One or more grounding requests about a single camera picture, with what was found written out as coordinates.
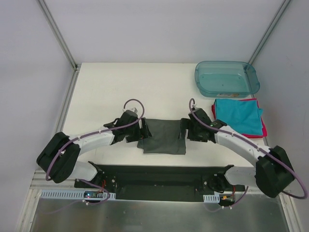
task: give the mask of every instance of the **red cloth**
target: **red cloth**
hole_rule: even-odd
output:
[[[254,101],[256,100],[256,98],[251,98],[251,99],[244,99],[243,101]],[[216,119],[216,111],[215,111],[215,106],[212,105],[211,106],[211,111],[213,113],[213,116],[214,116],[214,119]],[[246,136],[247,138],[250,138],[250,139],[259,139],[259,138],[263,138],[263,137],[266,137],[267,136],[267,130],[266,130],[266,126],[262,120],[262,117],[261,117],[261,122],[262,122],[262,132],[263,132],[263,135],[252,135],[252,134],[242,134],[243,136]]]

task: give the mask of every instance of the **table surface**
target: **table surface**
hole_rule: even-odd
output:
[[[188,118],[189,100],[193,97],[213,120],[213,98],[199,93],[194,81],[196,64],[169,63],[83,63],[66,117],[66,134],[96,130],[122,114],[123,104],[131,98],[145,106],[145,118]],[[129,108],[141,107],[137,102]],[[263,139],[256,139],[264,144]],[[107,165],[153,166],[251,166],[233,151],[212,142],[186,139],[186,155],[143,154],[137,142],[122,141],[100,147],[79,157]]]

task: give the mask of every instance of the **blue cloth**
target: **blue cloth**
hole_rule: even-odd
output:
[[[217,119],[225,122],[238,133],[263,135],[261,121],[263,110],[257,107],[256,100],[216,99],[215,112]]]

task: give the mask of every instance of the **gray cloth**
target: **gray cloth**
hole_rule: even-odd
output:
[[[180,120],[146,119],[146,122],[152,137],[139,140],[137,144],[144,149],[144,154],[185,155],[185,140],[179,139]]]

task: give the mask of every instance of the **purple cable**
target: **purple cable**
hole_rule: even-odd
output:
[[[201,120],[198,119],[198,117],[194,114],[192,108],[191,108],[191,105],[192,105],[192,102],[193,104],[195,104],[195,100],[194,98],[191,98],[190,101],[189,101],[189,109],[190,109],[190,112],[191,114],[193,115],[193,117],[200,123],[202,124],[204,127],[207,127],[208,129],[211,129],[211,130],[214,130],[214,131],[218,131],[218,132],[223,132],[223,133],[226,133],[226,134],[229,134],[229,135],[232,135],[231,132],[229,131],[225,131],[225,130],[221,130],[221,129],[217,129],[217,128],[214,128],[214,127],[211,127],[211,126],[208,126],[207,124],[203,123]],[[253,142],[251,142],[250,140],[248,139],[245,139],[241,136],[239,136],[238,134],[234,134],[233,136],[241,139],[242,141],[245,141],[246,143],[250,144],[251,146],[253,146],[255,149],[258,149],[258,146],[256,144],[254,144]],[[303,189],[304,191],[304,196],[295,196],[293,194],[290,194],[286,191],[282,191],[282,193],[290,196],[290,197],[294,197],[294,198],[297,198],[297,199],[307,199],[308,197],[308,191],[305,187],[305,184],[303,183],[303,181],[300,179],[300,177],[289,167],[287,166],[285,163],[281,162],[279,159],[275,158],[274,156],[272,156],[271,154],[269,154],[267,151],[263,150],[260,148],[260,151],[262,153],[264,153],[265,155],[267,155],[268,157],[270,157],[271,159],[273,159],[274,161],[276,161],[278,164],[280,164],[283,168],[285,168],[287,171],[289,171],[293,176],[294,178],[299,182],[301,188]]]
[[[231,207],[234,207],[235,205],[237,205],[240,200],[247,194],[248,192],[248,189],[249,189],[249,186],[246,187],[246,190],[244,191],[244,193],[242,194],[242,196],[237,200],[235,201],[234,204],[231,205]],[[204,207],[205,209],[208,211],[208,212],[211,212],[211,213],[215,213],[215,212],[218,212],[220,209],[222,209],[222,207],[218,208],[218,209],[215,209],[215,210],[210,210],[206,207],[206,205],[204,204]]]
[[[102,204],[102,203],[106,202],[106,201],[111,197],[111,194],[110,194],[106,189],[104,189],[103,187],[100,187],[100,186],[98,186],[98,185],[94,185],[94,184],[92,184],[92,183],[90,183],[90,182],[88,182],[88,181],[86,181],[86,180],[80,179],[80,181],[83,181],[84,183],[86,183],[86,184],[88,184],[88,185],[90,185],[90,186],[92,186],[92,187],[95,187],[95,188],[98,188],[98,189],[100,189],[100,190],[103,190],[103,191],[106,192],[107,195],[108,195],[108,197],[107,197],[106,199],[104,199],[104,200],[102,200],[102,201],[100,201],[100,202],[97,202],[97,203],[88,202],[89,205],[98,205],[98,204]],[[64,206],[64,207],[62,207],[62,208],[60,208],[60,209],[57,209],[57,210],[55,210],[55,211],[51,211],[51,212],[41,212],[41,213],[43,213],[43,214],[54,214],[54,213],[57,213],[57,212],[60,212],[60,211],[62,211],[62,210],[64,210],[64,209],[66,209],[66,208],[69,208],[71,205],[73,205],[73,204],[75,204],[75,203],[78,203],[78,202],[83,202],[83,200],[76,200],[76,201],[73,201],[73,202],[71,202],[70,204],[68,204],[68,205],[66,205],[66,206]]]
[[[76,138],[74,138],[74,139],[68,141],[66,144],[64,144],[64,145],[60,148],[60,150],[57,152],[57,154],[55,155],[55,157],[53,158],[53,160],[52,160],[51,163],[49,164],[49,167],[48,167],[48,169],[47,169],[46,176],[45,176],[46,181],[50,181],[50,180],[51,180],[51,178],[49,178],[49,174],[50,174],[50,171],[51,171],[51,169],[52,169],[54,163],[56,162],[57,158],[60,156],[61,152],[64,151],[64,150],[66,149],[66,147],[67,147],[68,145],[70,145],[71,143],[73,143],[73,142],[75,142],[75,141],[77,141],[77,140],[79,140],[79,139],[83,139],[83,138],[85,138],[85,137],[89,137],[89,136],[92,136],[92,135],[95,135],[95,134],[104,133],[104,132],[107,132],[107,131],[113,131],[113,130],[117,130],[117,129],[123,129],[123,128],[130,127],[130,126],[132,126],[132,125],[138,123],[138,122],[141,120],[141,118],[144,116],[145,108],[144,108],[144,105],[143,105],[139,100],[137,100],[137,99],[130,99],[130,100],[126,101],[126,103],[125,103],[125,105],[124,105],[124,109],[126,108],[126,104],[128,104],[128,103],[131,102],[131,101],[136,101],[136,102],[138,102],[138,103],[141,105],[142,109],[143,109],[143,112],[142,112],[141,116],[140,116],[136,121],[131,122],[131,123],[129,123],[129,124],[127,124],[127,125],[124,125],[124,126],[120,126],[120,127],[114,127],[114,128],[105,129],[105,130],[102,130],[102,131],[94,131],[94,132],[91,132],[91,133],[88,133],[88,134],[84,134],[84,135],[82,135],[82,136],[80,136],[80,137],[76,137]]]

